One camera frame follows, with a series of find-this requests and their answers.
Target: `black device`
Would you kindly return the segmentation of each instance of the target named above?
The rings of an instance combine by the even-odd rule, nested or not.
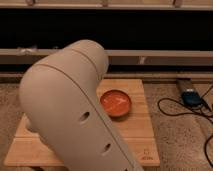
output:
[[[190,79],[178,79],[178,87],[185,106],[198,107],[203,104],[203,98],[200,97]]]

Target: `wooden cutting board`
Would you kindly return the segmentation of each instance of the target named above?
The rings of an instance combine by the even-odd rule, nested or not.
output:
[[[121,136],[142,166],[159,166],[151,118],[148,112],[142,81],[139,79],[104,79],[97,89],[100,97],[108,90],[126,92],[132,101],[129,117],[113,121]],[[41,143],[38,134],[29,132],[23,115],[4,164],[6,166],[63,166],[58,157]]]

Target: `cable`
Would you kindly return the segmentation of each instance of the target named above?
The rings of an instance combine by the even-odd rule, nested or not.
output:
[[[213,89],[213,85],[211,85],[208,88],[208,90],[201,97],[204,98],[212,89]],[[173,103],[176,103],[176,104],[180,105],[181,107],[187,109],[190,112],[182,112],[182,113],[168,113],[168,112],[165,112],[162,109],[162,107],[161,107],[161,103],[165,102],[165,101],[171,101]],[[163,113],[166,116],[176,117],[176,116],[183,116],[183,115],[196,115],[196,116],[200,116],[200,117],[203,117],[203,118],[207,119],[213,126],[213,120],[211,120],[211,118],[213,118],[213,114],[211,113],[211,115],[209,115],[209,114],[207,114],[207,113],[205,113],[203,111],[203,108],[205,107],[205,105],[201,105],[198,108],[191,108],[191,107],[185,106],[184,104],[182,104],[178,100],[175,100],[175,99],[172,99],[172,98],[161,98],[160,100],[158,100],[157,106],[158,106],[158,109],[161,111],[161,113]],[[208,143],[211,141],[211,139],[213,139],[213,134],[211,134],[211,136],[209,136],[207,138],[207,140],[204,143],[203,148],[204,148],[205,157],[206,157],[208,163],[210,164],[210,166],[213,168],[213,163],[210,160],[208,152],[207,152],[207,146],[208,146]]]
[[[209,87],[209,89],[201,96],[202,98],[205,97],[211,90],[213,89],[213,85]]]

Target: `orange bowl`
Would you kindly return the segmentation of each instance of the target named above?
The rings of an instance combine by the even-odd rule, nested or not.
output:
[[[131,109],[130,97],[120,90],[110,90],[105,92],[100,102],[110,117],[120,117],[129,113]]]

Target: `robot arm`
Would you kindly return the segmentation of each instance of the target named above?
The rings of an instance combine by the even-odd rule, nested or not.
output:
[[[78,41],[34,64],[20,85],[33,127],[70,171],[142,171],[99,103],[104,49]]]

